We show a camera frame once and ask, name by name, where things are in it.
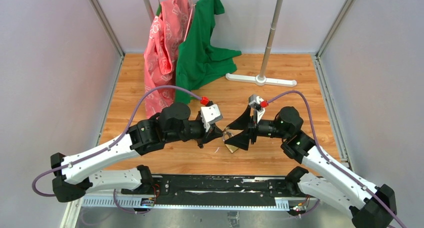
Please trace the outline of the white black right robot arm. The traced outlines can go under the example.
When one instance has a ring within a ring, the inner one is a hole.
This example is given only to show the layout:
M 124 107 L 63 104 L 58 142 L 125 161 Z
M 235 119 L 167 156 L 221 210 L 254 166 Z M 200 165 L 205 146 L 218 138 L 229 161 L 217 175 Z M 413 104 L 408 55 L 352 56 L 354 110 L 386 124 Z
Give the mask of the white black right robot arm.
M 227 128 L 240 131 L 226 144 L 248 150 L 258 137 L 280 138 L 285 155 L 300 165 L 286 177 L 285 189 L 291 196 L 301 193 L 346 214 L 355 227 L 388 227 L 397 213 L 392 188 L 377 186 L 356 175 L 331 157 L 301 128 L 304 121 L 293 106 L 281 108 L 273 120 L 251 115 L 251 107 Z

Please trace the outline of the brass padlock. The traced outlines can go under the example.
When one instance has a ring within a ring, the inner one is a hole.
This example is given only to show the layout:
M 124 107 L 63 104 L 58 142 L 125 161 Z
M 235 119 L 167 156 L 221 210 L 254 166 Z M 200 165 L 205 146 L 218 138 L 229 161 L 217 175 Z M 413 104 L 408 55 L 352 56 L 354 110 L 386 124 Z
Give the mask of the brass padlock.
M 227 149 L 230 151 L 230 153 L 235 153 L 236 151 L 239 150 L 239 148 L 237 148 L 234 145 L 230 145 L 230 144 L 226 144 L 225 141 L 232 138 L 234 135 L 228 130 L 228 128 L 224 129 L 223 131 L 223 136 L 222 136 L 222 140 L 224 142 L 224 145 L 227 147 Z

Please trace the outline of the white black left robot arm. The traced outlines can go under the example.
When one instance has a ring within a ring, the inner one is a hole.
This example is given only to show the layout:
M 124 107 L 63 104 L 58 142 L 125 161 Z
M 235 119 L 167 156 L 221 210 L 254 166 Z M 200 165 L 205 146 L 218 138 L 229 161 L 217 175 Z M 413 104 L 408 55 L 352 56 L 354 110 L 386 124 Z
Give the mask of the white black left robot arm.
M 203 148 L 206 143 L 223 136 L 216 125 L 223 118 L 218 105 L 209 103 L 201 107 L 194 120 L 190 120 L 190 116 L 188 105 L 173 103 L 129 127 L 123 136 L 76 155 L 52 155 L 51 166 L 56 169 L 52 180 L 54 196 L 59 202 L 70 202 L 100 190 L 150 193 L 155 181 L 147 166 L 127 170 L 106 170 L 106 167 L 162 150 L 168 143 L 194 140 Z

